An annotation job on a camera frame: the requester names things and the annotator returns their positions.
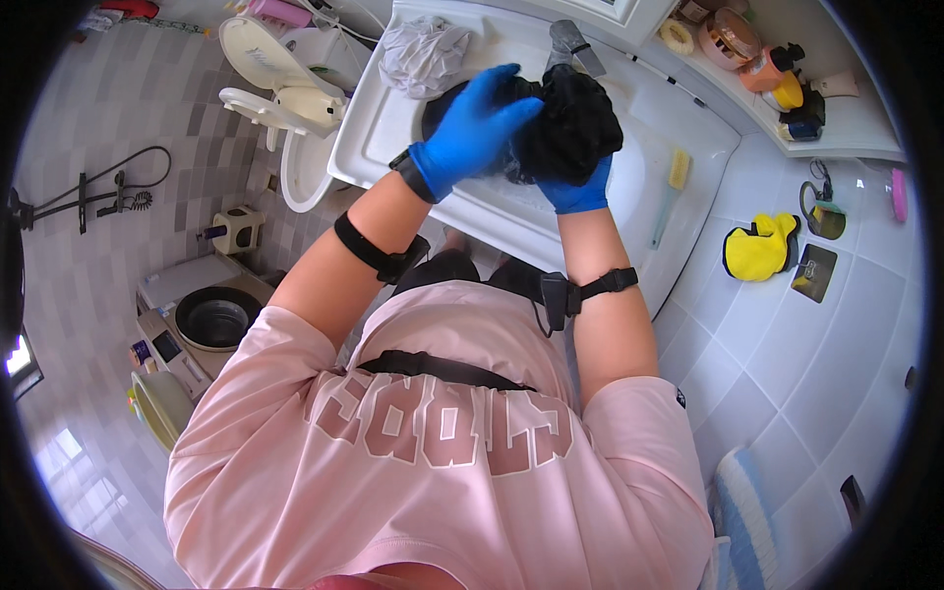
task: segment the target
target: black waist strap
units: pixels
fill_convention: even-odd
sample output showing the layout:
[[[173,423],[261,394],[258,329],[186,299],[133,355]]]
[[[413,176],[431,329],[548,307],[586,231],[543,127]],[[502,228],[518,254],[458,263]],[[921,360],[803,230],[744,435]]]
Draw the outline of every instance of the black waist strap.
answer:
[[[500,391],[536,391],[533,387],[519,385],[498,373],[479,368],[467,362],[440,359],[426,352],[404,352],[384,350],[373,361],[358,367],[370,373],[396,373],[407,377],[432,375],[447,383],[462,383],[473,387],[487,387]]]

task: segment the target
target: pink t-shirt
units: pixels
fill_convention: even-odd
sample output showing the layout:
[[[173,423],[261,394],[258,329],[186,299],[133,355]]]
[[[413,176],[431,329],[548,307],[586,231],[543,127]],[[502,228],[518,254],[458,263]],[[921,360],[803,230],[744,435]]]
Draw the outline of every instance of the pink t-shirt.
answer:
[[[350,370],[265,308],[171,455],[164,522],[199,586],[299,588],[380,565],[465,587],[695,588],[713,542],[675,387],[611,383],[571,410],[531,303],[450,281],[392,298]],[[353,367],[383,350],[471,362],[540,393]]]

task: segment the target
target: white sink basin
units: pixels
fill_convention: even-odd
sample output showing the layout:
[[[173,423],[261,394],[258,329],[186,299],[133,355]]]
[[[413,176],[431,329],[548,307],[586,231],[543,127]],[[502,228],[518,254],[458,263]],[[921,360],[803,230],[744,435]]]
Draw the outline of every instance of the white sink basin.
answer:
[[[474,31],[457,83],[508,62],[520,63],[527,79],[541,78],[550,49],[549,22],[465,2],[407,0],[394,2],[391,26],[429,14]],[[607,70],[598,81],[613,100],[624,135],[623,148],[614,154],[607,197],[654,316],[698,239],[740,136],[684,91],[613,48],[589,42]],[[421,139],[425,101],[380,82],[381,55],[378,49],[367,63],[329,160],[332,176],[364,188],[389,172],[388,163],[407,145]],[[676,147],[692,158],[688,179],[659,249],[650,250]],[[515,185],[503,177],[470,178],[456,185],[431,215],[544,270],[565,268],[553,208],[535,186]]]

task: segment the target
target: black shorts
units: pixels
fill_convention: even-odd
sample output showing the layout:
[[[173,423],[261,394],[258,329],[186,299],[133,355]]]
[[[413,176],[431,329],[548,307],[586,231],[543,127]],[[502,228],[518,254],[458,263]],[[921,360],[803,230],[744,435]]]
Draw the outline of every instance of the black shorts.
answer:
[[[512,258],[492,273],[492,276],[484,281],[484,284],[521,295],[535,303],[542,303],[542,274],[544,274],[543,271],[534,266],[517,258]],[[482,282],[479,277],[479,269],[475,267],[471,257],[462,250],[450,248],[407,271],[396,286],[394,295],[399,295],[415,287],[432,285],[444,280]]]

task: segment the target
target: soap dispenser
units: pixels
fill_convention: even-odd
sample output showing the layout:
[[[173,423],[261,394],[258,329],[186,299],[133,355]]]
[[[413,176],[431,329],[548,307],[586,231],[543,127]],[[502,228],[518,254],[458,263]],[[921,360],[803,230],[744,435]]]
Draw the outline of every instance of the soap dispenser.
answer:
[[[803,48],[794,43],[787,43],[786,48],[767,46],[761,55],[741,66],[741,83],[752,93],[772,91],[793,69],[794,62],[805,57]]]

